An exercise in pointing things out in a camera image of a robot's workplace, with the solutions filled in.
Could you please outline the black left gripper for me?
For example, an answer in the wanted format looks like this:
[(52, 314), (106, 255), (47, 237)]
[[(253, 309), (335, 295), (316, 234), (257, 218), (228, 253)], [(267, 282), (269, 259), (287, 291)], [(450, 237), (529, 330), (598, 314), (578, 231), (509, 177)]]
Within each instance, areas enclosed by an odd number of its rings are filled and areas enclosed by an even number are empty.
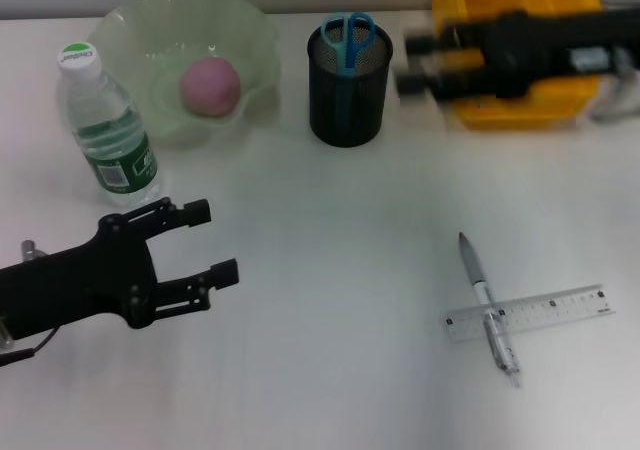
[[(15, 340), (98, 314), (132, 328), (210, 309), (209, 292), (239, 283), (235, 259), (190, 277), (157, 283), (146, 240), (211, 221), (206, 199), (176, 206), (168, 197), (99, 222), (88, 242), (1, 270), (1, 321)], [(149, 301), (154, 312), (149, 308)]]

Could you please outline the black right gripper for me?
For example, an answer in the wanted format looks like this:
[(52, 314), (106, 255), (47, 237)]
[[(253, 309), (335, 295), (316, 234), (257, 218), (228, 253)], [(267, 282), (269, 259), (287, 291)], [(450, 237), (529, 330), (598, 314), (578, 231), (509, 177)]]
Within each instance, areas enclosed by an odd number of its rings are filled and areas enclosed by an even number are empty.
[(574, 15), (531, 16), (512, 12), (486, 23), (452, 24), (439, 34), (404, 39), (408, 54), (479, 48), (485, 68), (423, 70), (397, 75), (400, 96), (430, 92), (436, 101), (494, 94), (521, 98), (535, 83), (557, 78), (613, 75), (639, 63), (639, 10), (626, 8)]

